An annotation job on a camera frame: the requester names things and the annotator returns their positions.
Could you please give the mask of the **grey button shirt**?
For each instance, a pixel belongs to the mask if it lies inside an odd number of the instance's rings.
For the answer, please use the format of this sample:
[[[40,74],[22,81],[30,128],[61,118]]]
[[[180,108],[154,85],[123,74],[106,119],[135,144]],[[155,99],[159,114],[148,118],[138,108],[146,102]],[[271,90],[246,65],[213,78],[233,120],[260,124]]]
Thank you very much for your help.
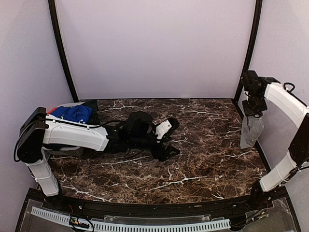
[[[263,130],[264,124],[261,118],[245,116],[241,127],[240,148],[253,147]]]

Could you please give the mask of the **blue printed t-shirt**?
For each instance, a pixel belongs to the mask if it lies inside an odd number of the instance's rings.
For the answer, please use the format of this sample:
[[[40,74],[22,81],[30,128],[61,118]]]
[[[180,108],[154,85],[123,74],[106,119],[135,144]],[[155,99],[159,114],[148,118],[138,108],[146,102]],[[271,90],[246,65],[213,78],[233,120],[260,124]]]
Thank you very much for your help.
[[[63,120],[86,124],[92,112],[93,109],[87,106],[77,105],[74,107],[60,106],[53,109],[49,114]]]

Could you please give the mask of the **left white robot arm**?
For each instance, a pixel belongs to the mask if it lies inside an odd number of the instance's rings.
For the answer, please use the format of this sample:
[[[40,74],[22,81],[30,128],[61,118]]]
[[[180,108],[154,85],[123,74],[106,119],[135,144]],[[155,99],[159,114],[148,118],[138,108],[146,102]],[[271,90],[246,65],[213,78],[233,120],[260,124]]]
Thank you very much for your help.
[[[89,125],[56,117],[37,108],[22,125],[14,147],[14,161],[25,163],[41,187],[49,203],[58,211],[68,207],[68,199],[60,194],[60,185],[45,156],[46,151],[72,151],[88,148],[108,154],[132,149],[150,151],[159,161],[178,155],[179,150],[168,144],[179,122],[169,117],[159,124],[150,114],[133,112],[128,119],[102,125]]]

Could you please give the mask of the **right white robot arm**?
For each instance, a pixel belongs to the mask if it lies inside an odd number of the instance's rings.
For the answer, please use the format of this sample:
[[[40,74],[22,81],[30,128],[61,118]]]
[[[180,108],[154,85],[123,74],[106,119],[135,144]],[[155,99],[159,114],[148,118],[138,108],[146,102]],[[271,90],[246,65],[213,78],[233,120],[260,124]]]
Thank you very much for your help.
[[[309,182],[309,106],[294,94],[292,82],[246,71],[240,78],[245,114],[242,142],[259,141],[271,171],[257,180],[246,205],[256,210],[267,192],[292,181]]]

